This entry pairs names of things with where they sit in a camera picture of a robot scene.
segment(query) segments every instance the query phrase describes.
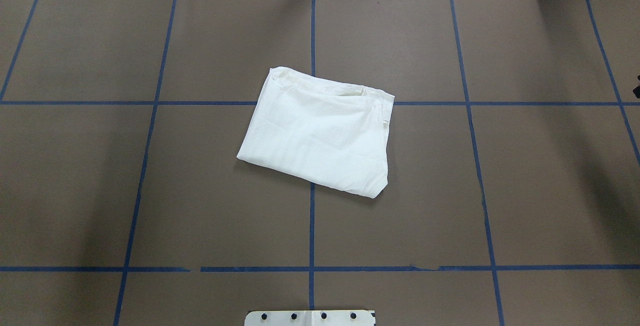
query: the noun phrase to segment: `white cloth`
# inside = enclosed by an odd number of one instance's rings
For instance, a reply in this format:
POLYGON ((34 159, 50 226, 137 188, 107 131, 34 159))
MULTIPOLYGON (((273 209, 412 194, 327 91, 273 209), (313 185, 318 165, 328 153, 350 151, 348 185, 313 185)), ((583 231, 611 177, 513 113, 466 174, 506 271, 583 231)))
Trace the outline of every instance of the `white cloth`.
POLYGON ((394 96, 271 69, 238 159, 375 198, 387 185, 394 96))

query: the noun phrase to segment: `vertical blue line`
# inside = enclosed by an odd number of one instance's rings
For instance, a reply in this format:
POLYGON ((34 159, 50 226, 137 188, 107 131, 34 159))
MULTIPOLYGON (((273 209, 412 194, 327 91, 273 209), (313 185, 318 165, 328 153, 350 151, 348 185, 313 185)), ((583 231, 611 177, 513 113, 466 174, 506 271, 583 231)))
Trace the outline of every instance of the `vertical blue line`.
MULTIPOLYGON (((316 76, 316 0, 311 0, 311 75, 316 76)), ((309 200, 309 309, 316 307, 316 184, 311 182, 309 200)))
POLYGON ((16 61, 18 61, 18 54, 20 53, 20 49, 23 47, 23 42, 25 41, 25 37, 27 36, 27 30, 29 30, 29 25, 32 23, 32 18, 34 18, 34 13, 36 11, 36 6, 38 5, 38 1, 39 0, 33 0, 31 10, 29 11, 29 16, 27 17, 27 21, 22 30, 22 34, 20 35, 20 40, 18 41, 18 46, 16 46, 15 48, 13 59, 11 59, 11 64, 9 65, 9 70, 7 71, 6 77, 4 78, 2 91, 0 91, 0 102, 5 97, 5 92, 7 91, 7 87, 9 86, 9 79, 11 79, 11 74, 14 72, 14 66, 16 66, 16 61))
POLYGON ((622 113, 622 119, 624 119, 626 132, 629 134, 629 138, 631 139, 631 146, 633 146, 633 152, 635 153, 635 160, 638 162, 638 165, 640 165, 640 152, 638 152, 638 144, 636 144, 634 133, 633 131, 631 131, 631 125, 629 124, 629 119, 627 118, 627 112, 625 111, 625 107, 622 104, 622 98, 620 97, 620 92, 618 91, 616 80, 613 77, 613 72, 611 71, 609 59, 607 58, 606 52, 604 52, 604 45, 602 45, 600 33, 598 32, 598 27, 596 25, 596 20, 594 18, 594 11, 592 10, 592 3, 590 0, 585 0, 585 1, 587 3, 587 11, 589 11, 589 18, 591 19, 591 26, 593 27, 593 33, 595 33, 596 35, 596 40, 598 41, 598 47, 600 49, 600 53, 602 54, 602 59, 604 60, 604 64, 606 66, 608 79, 610 79, 611 86, 613 86, 613 92, 615 93, 615 98, 617 99, 617 103, 620 107, 620 112, 622 113))
POLYGON ((140 171, 140 179, 137 183, 137 194, 135 195, 135 206, 133 209, 133 217, 131 219, 131 228, 128 233, 128 242, 126 244, 126 255, 124 260, 124 271, 120 280, 120 288, 118 292, 118 303, 116 304, 115 317, 113 318, 113 326, 118 326, 122 311, 122 301, 124 299, 124 291, 127 286, 128 268, 131 261, 131 250, 133 248, 133 239, 136 234, 136 225, 138 223, 138 212, 140 211, 140 200, 142 198, 142 184, 147 173, 147 162, 149 160, 149 146, 151 145, 151 136, 154 132, 156 123, 156 114, 158 113, 158 100, 160 98, 160 90, 162 88, 162 80, 165 74, 165 64, 167 63, 167 52, 169 52, 169 40, 171 39, 171 30, 174 26, 174 14, 176 13, 176 2, 173 0, 171 5, 171 14, 169 16, 169 26, 166 31, 166 39, 164 41, 164 51, 162 53, 162 62, 160 63, 160 73, 158 74, 158 83, 155 88, 155 98, 153 101, 153 111, 151 111, 151 121, 149 122, 149 131, 146 135, 146 145, 144 146, 144 157, 142 158, 142 169, 140 171))
POLYGON ((485 184, 482 180, 482 170, 480 169, 480 157, 478 157, 478 143, 476 142, 476 130, 474 128, 473 116, 471 115, 471 101, 469 100, 469 89, 467 88, 467 76, 465 65, 462 60, 462 46, 460 45, 460 34, 458 32, 458 20, 456 17, 456 7, 454 0, 449 0, 451 4, 451 16, 453 19, 453 30, 455 33, 455 46, 457 47, 457 61, 460 66, 460 76, 462 77, 462 90, 464 90, 464 102, 466 102, 466 118, 469 122, 471 132, 471 146, 473 147, 473 158, 475 160, 475 173, 480 184, 480 194, 482 195, 482 211, 484 212, 484 232, 486 243, 489 248, 489 260, 491 261, 491 274, 493 276, 493 291, 495 293, 495 303, 498 309, 498 320, 500 326, 505 326, 505 316, 503 315, 503 301, 500 296, 500 285, 498 283, 498 271, 496 270, 496 257, 494 256, 494 242, 491 237, 491 226, 489 225, 489 211, 487 210, 487 198, 485 197, 485 184))

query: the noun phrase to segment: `folded white cloth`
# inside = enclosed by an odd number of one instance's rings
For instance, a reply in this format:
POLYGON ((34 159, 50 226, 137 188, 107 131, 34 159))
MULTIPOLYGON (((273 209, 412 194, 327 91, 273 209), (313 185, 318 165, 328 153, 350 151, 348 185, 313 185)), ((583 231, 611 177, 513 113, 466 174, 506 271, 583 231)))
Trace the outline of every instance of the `folded white cloth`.
POLYGON ((238 159, 375 198, 387 185, 394 96, 271 69, 238 159))

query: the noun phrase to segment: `white bracket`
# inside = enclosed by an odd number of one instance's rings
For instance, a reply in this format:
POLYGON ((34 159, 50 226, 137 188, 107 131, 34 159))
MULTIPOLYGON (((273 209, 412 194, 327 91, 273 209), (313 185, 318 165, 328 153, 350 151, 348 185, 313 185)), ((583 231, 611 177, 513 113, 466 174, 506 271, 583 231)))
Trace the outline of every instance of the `white bracket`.
POLYGON ((244 326, 376 326, 376 312, 370 310, 253 311, 244 326))

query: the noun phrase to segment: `table surface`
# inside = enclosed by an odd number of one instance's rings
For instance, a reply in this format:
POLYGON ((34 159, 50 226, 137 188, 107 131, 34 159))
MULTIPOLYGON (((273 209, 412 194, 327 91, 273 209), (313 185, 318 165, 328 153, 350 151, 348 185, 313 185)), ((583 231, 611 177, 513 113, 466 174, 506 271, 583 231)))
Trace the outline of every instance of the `table surface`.
POLYGON ((1 2, 3 323, 640 323, 637 7, 1 2), (375 200, 235 158, 275 66, 395 95, 375 200))

